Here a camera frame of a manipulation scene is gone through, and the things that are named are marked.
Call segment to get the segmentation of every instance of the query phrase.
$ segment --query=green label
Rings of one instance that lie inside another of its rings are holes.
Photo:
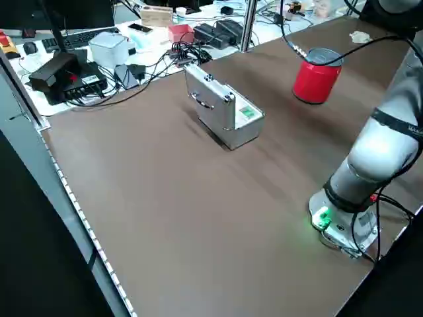
[[[241,110],[241,113],[246,116],[248,119],[253,118],[256,114],[254,113],[254,110],[251,109],[250,106],[244,107]]]

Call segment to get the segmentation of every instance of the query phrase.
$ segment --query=brown table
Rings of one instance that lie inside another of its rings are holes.
[[[345,52],[354,30],[384,35],[342,18],[292,38]],[[382,42],[350,56],[322,106],[292,96],[300,60],[281,40],[208,63],[267,113],[261,136],[235,151],[199,123],[183,74],[117,106],[50,118],[50,147],[138,316],[333,315],[371,264],[323,246],[307,203],[347,155],[406,50]],[[414,210],[418,169],[387,190]],[[382,214],[386,248],[405,221],[387,206]]]

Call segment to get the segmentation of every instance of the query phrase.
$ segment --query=gray robot arm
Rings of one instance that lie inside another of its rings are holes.
[[[353,256],[361,255],[377,238],[372,194],[421,152],[423,68],[414,52],[404,59],[375,113],[401,122],[408,131],[370,117],[348,156],[309,202],[313,226]]]

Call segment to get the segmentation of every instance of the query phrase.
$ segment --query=red cylinder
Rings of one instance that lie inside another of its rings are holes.
[[[313,48],[307,57],[315,63],[326,63],[340,55],[327,48]],[[322,104],[327,100],[341,72],[343,59],[327,66],[314,66],[306,61],[301,64],[292,92],[308,104]]]

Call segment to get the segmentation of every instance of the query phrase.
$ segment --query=smartphone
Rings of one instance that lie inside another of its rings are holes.
[[[146,34],[153,30],[152,28],[148,28],[146,26],[142,26],[142,25],[139,25],[139,24],[136,24],[136,23],[132,23],[131,25],[128,26],[128,28],[131,28],[133,30],[137,30],[137,31],[140,31],[140,32],[143,32],[143,33],[146,33]]]

